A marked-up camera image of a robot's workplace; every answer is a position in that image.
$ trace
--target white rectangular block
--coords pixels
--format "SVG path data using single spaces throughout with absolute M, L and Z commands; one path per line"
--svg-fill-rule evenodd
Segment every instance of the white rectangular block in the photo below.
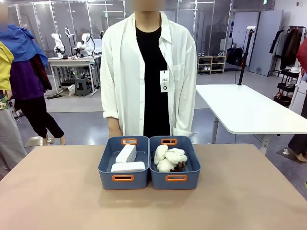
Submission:
M 119 155 L 116 157 L 115 163 L 133 162 L 135 158 L 136 158 L 136 146 L 127 144 L 122 149 L 122 151 L 120 151 Z
M 137 162 L 126 162 L 126 163 L 115 163 L 112 165 L 111 172 L 139 172 L 145 170 L 145 164 L 142 161 Z

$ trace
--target white button-up shirt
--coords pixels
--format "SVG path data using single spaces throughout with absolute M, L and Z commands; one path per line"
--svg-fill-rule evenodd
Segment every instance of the white button-up shirt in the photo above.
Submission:
M 191 126 L 195 105 L 195 41 L 185 27 L 168 20 L 164 12 L 161 12 L 161 18 L 159 47 L 170 71 L 170 134 L 190 137 L 193 135 Z M 117 118 L 125 136 L 143 135 L 145 63 L 136 39 L 134 14 L 107 29 L 102 55 L 100 73 L 104 118 Z

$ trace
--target orange handle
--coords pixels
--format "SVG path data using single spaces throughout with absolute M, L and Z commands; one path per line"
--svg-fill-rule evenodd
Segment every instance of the orange handle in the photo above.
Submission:
M 134 143 L 125 143 L 124 141 L 127 141 L 127 140 L 134 140 L 135 142 Z M 137 145 L 138 144 L 138 140 L 136 138 L 123 138 L 121 140 L 121 144 L 122 145 Z
M 133 175 L 114 175 L 112 176 L 114 182 L 132 182 L 134 181 Z
M 161 145 L 176 145 L 177 144 L 177 139 L 176 138 L 171 138 L 171 139 L 162 139 L 161 140 Z
M 165 177 L 167 182 L 184 182 L 187 181 L 187 175 L 168 175 Z

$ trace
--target shoe rack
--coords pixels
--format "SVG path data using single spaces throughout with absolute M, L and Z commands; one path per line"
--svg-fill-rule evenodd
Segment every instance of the shoe rack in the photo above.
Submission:
M 226 56 L 200 56 L 197 58 L 197 74 L 224 73 Z

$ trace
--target yellow clothing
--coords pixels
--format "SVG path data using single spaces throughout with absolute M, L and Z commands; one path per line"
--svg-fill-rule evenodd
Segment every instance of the yellow clothing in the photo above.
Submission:
M 13 54 L 0 42 L 0 90 L 11 91 L 10 71 L 13 60 Z

